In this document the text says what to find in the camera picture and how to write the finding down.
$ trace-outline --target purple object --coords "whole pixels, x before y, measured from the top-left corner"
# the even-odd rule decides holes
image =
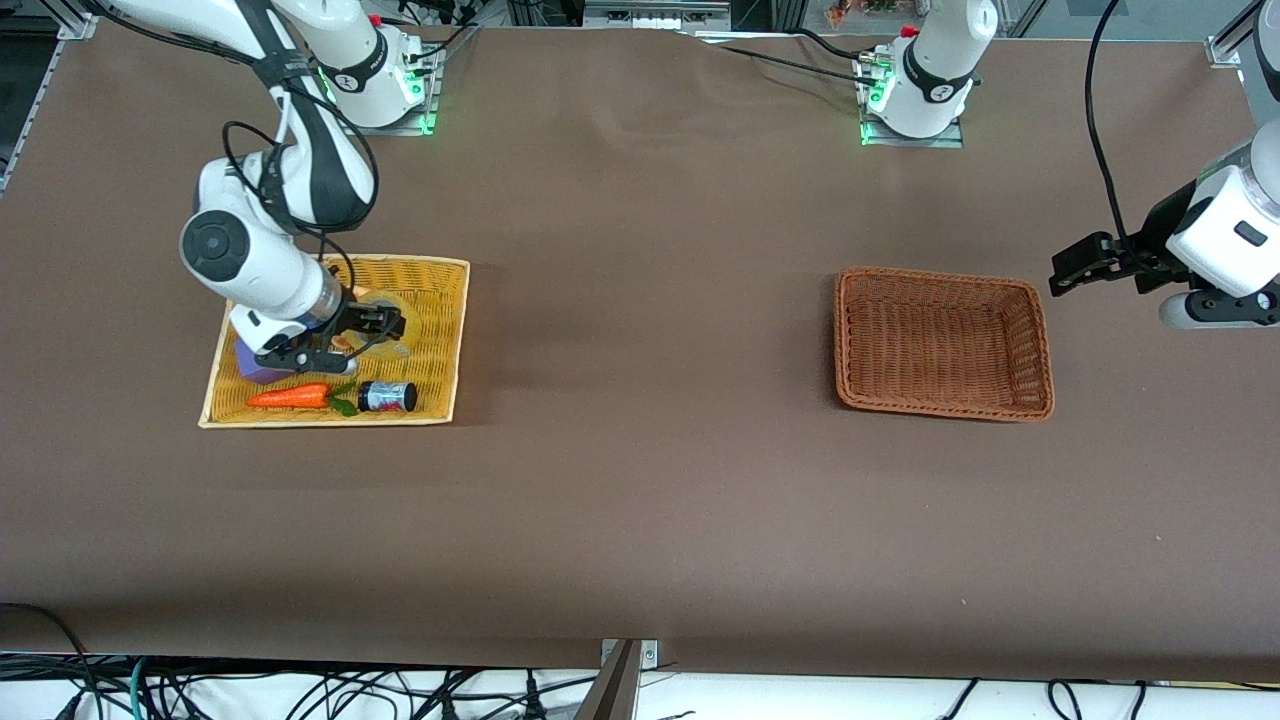
[[[253,351],[244,345],[244,341],[238,338],[236,340],[236,365],[239,366],[242,378],[261,386],[283,380],[284,378],[294,374],[292,370],[278,370],[275,368],[264,368],[259,365],[257,357],[253,356]]]

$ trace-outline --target wicker basket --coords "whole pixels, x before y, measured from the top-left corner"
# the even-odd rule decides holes
[[[859,410],[1030,423],[1053,411],[1029,283],[890,268],[836,278],[836,389]]]
[[[244,401],[262,392],[262,386],[241,377],[236,365],[236,331],[224,316],[218,352],[209,375],[202,428],[301,428],[356,425],[431,425],[453,419],[458,389],[458,355],[462,348],[462,322],[467,305],[471,265],[465,260],[419,258],[412,255],[352,255],[361,286],[388,291],[407,304],[404,316],[410,329],[404,341],[407,357],[383,348],[370,348],[360,357],[353,379],[404,382],[417,386],[417,406],[412,413],[361,413],[346,418],[334,410],[293,410],[247,407]],[[346,265],[334,265],[347,283]],[[270,389],[325,380],[333,386],[352,378],[301,374],[274,383]],[[355,393],[344,396],[355,402]]]

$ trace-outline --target table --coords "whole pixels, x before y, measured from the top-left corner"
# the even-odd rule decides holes
[[[100,652],[590,666],[657,637],[686,670],[1276,679],[1275,336],[1047,296],[1108,224],[1085,50],[995,42],[966,147],[931,151],[691,37],[485,29],[436,135],[374,141],[342,238],[475,264],[457,421],[209,432],[221,301],[178,232],[221,123],[275,115],[242,68],[100,28],[0,202],[4,596]],[[1107,45],[1096,92],[1133,225],[1252,129],[1198,45]],[[1036,281],[1053,418],[842,409],[847,265]]]

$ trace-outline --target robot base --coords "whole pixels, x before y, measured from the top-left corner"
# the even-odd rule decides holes
[[[877,81],[878,85],[858,86],[858,114],[860,115],[859,126],[863,138],[863,145],[896,145],[899,147],[964,147],[964,135],[960,132],[960,118],[951,120],[945,131],[941,133],[927,137],[906,137],[893,132],[878,115],[868,109],[868,104],[872,101],[872,95],[882,91],[884,85],[884,72],[886,72],[886,55],[881,53],[881,49],[886,49],[886,45],[877,47],[877,53],[863,53],[863,55],[852,61],[854,74],[858,77],[869,77]]]
[[[439,45],[440,44],[438,42],[424,42],[422,49],[424,51],[433,51],[439,47]],[[401,137],[435,135],[435,119],[440,111],[440,91],[444,85],[444,60],[448,53],[448,50],[440,50],[413,64],[412,69],[420,70],[424,74],[420,78],[411,78],[406,82],[421,83],[422,102],[411,108],[404,117],[389,126],[380,128],[362,127],[360,128],[360,132],[367,136],[392,135]],[[347,131],[347,135],[352,135],[349,129]]]

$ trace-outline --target toy carrot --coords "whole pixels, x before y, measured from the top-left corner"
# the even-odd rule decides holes
[[[356,387],[356,380],[351,380],[333,389],[330,389],[325,383],[305,383],[284,389],[269,389],[246,400],[244,405],[248,405],[250,407],[291,407],[308,410],[333,409],[349,418],[358,413],[356,406],[334,396],[342,395],[353,387]]]

